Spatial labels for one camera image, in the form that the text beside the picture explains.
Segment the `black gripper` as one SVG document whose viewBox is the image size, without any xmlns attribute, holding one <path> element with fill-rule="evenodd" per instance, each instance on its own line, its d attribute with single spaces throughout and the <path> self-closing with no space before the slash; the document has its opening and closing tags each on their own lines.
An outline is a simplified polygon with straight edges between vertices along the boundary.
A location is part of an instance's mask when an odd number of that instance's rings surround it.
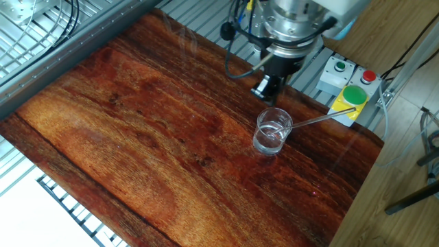
<svg viewBox="0 0 439 247">
<path fill-rule="evenodd" d="M 274 106 L 278 96 L 282 93 L 287 81 L 284 77 L 299 71 L 305 62 L 305 57 L 299 58 L 282 58 L 273 56 L 263 66 L 264 76 L 262 81 L 255 84 L 251 93 L 259 99 L 269 99 L 269 105 Z"/>
</svg>

